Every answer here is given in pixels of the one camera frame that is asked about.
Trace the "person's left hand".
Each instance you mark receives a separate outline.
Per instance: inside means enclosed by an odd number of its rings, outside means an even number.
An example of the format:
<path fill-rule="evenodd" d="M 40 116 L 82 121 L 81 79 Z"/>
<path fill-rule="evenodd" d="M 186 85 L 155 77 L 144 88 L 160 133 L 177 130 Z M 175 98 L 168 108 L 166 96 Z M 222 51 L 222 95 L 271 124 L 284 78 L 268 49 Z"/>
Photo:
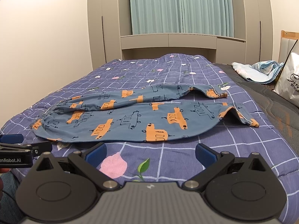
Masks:
<path fill-rule="evenodd" d="M 0 201 L 3 196 L 3 187 L 4 187 L 3 180 L 0 178 Z"/>

